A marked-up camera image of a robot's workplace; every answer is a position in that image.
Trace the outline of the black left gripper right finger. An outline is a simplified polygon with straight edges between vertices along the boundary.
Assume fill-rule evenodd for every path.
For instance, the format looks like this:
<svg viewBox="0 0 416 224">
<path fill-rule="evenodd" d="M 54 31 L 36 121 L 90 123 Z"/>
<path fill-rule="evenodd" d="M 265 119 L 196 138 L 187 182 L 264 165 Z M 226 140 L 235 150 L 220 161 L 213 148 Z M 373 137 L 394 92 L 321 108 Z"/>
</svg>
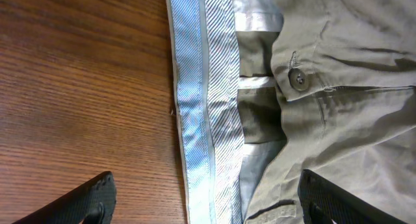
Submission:
<svg viewBox="0 0 416 224">
<path fill-rule="evenodd" d="M 308 169 L 298 196 L 305 224 L 405 224 Z"/>
</svg>

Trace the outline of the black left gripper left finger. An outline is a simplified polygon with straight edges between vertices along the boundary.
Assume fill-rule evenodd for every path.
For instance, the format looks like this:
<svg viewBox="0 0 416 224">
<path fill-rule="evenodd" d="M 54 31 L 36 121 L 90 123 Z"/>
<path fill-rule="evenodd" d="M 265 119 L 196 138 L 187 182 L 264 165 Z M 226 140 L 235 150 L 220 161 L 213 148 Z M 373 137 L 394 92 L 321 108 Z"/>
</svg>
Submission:
<svg viewBox="0 0 416 224">
<path fill-rule="evenodd" d="M 104 171 L 14 224 L 110 224 L 115 207 L 114 177 Z"/>
</svg>

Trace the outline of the khaki green shorts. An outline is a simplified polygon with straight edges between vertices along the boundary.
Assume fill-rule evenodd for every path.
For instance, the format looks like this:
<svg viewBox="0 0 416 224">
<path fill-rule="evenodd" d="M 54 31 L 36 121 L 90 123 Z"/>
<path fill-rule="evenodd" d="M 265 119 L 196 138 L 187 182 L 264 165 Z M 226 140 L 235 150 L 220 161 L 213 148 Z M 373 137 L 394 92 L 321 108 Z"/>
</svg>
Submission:
<svg viewBox="0 0 416 224">
<path fill-rule="evenodd" d="M 311 170 L 415 222 L 415 0 L 166 0 L 189 223 L 304 223 Z"/>
</svg>

